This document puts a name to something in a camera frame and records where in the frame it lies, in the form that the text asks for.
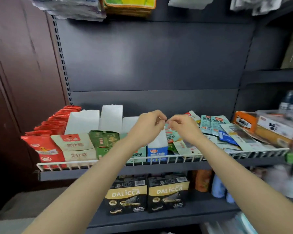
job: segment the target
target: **blue package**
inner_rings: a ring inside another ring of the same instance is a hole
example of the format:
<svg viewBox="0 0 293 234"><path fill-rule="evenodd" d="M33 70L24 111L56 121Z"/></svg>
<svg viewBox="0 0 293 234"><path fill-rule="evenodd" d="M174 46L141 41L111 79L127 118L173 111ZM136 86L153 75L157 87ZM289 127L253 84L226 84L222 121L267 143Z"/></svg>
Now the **blue package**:
<svg viewBox="0 0 293 234"><path fill-rule="evenodd" d="M147 147L147 156L148 157L153 157L153 156L164 156L168 155L168 146L162 147L162 148L149 148ZM164 161L167 161L166 157L162 157L161 159L159 158L153 158L152 162L158 162L160 161L161 163Z"/></svg>
<svg viewBox="0 0 293 234"><path fill-rule="evenodd" d="M231 138L230 135L228 135L226 132L224 132L224 131L222 131L222 130L219 131L219 139L222 140L222 141L226 141L226 142L228 142L228 143L231 143L231 144L234 144L234 145L239 146L239 145L234 141L234 139Z"/></svg>
<svg viewBox="0 0 293 234"><path fill-rule="evenodd" d="M215 174L213 184L211 185L211 194L216 198L223 198L225 196L226 187Z"/></svg>
<svg viewBox="0 0 293 234"><path fill-rule="evenodd" d="M230 193L227 191L227 196L226 196L226 201L230 204L234 204L234 198L232 197L232 195L230 195Z"/></svg>

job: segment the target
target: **finger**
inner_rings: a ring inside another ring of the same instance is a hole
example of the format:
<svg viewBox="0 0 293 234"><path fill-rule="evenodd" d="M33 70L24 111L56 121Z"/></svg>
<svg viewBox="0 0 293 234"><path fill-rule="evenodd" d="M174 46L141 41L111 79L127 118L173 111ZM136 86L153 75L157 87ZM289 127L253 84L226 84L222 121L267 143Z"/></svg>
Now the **finger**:
<svg viewBox="0 0 293 234"><path fill-rule="evenodd" d="M160 110L155 110L153 111L153 114L156 116L156 117L159 117L161 118L162 120L167 120L167 116L162 113Z"/></svg>
<svg viewBox="0 0 293 234"><path fill-rule="evenodd" d="M155 126L155 128L158 130L158 133L160 133L161 130L164 129L165 126L165 120L160 120Z"/></svg>
<svg viewBox="0 0 293 234"><path fill-rule="evenodd" d="M175 121L170 121L169 126L171 127L171 129L178 131L181 125Z"/></svg>
<svg viewBox="0 0 293 234"><path fill-rule="evenodd" d="M182 122L183 119L186 117L188 117L188 115L174 115L172 116L171 118L168 119L168 122L171 122L171 121L180 121Z"/></svg>

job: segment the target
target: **red label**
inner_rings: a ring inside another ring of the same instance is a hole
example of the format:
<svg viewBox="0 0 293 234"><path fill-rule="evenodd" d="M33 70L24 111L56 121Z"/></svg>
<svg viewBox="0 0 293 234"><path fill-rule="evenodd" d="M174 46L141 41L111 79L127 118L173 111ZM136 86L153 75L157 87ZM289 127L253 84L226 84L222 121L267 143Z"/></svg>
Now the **red label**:
<svg viewBox="0 0 293 234"><path fill-rule="evenodd" d="M60 135L63 141L80 141L80 137L78 134L69 134L69 135Z"/></svg>

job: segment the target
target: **yellow package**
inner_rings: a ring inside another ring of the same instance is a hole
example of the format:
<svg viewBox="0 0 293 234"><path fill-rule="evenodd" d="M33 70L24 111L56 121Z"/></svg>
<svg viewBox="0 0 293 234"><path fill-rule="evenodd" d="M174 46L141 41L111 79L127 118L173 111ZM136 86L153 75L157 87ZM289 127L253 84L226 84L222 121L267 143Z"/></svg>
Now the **yellow package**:
<svg viewBox="0 0 293 234"><path fill-rule="evenodd" d="M104 4L110 7L130 7L155 9L156 0L104 0Z"/></svg>

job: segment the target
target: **metal shelf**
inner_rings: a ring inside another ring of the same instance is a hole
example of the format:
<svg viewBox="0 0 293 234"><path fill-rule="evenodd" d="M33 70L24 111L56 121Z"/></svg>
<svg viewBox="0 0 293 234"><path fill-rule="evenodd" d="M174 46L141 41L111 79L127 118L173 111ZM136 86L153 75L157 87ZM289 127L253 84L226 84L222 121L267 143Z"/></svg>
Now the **metal shelf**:
<svg viewBox="0 0 293 234"><path fill-rule="evenodd" d="M281 82L293 83L293 69L257 70L245 72L241 78L240 88L245 88L249 84Z"/></svg>
<svg viewBox="0 0 293 234"><path fill-rule="evenodd" d="M131 232L163 227L183 226L202 222L222 221L234 217L240 209L225 199L196 190L189 192L185 207L156 213L138 212L110 216L102 203L91 220L86 233Z"/></svg>
<svg viewBox="0 0 293 234"><path fill-rule="evenodd" d="M256 157L256 158L239 158L236 159L240 164L245 167L249 166L264 166L285 163L284 156L278 157ZM200 162L180 162L168 164L152 164L152 165L135 165L125 166L119 175L137 175L147 173L165 173L165 172L178 172L190 171L199 169L211 169L207 161ZM82 176L88 169L73 169L63 171L46 171L40 172L40 181L54 181L54 180L67 180L77 179Z"/></svg>

